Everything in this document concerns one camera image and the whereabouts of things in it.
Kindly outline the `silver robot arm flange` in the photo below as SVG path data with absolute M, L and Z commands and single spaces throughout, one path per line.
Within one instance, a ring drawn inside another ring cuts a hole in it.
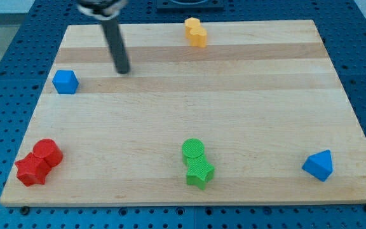
M 76 0 L 77 9 L 97 20 L 111 20 L 128 4 L 128 0 Z

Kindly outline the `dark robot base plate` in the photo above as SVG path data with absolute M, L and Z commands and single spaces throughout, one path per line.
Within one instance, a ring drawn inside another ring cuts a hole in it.
M 223 10 L 224 0 L 156 0 L 156 11 Z

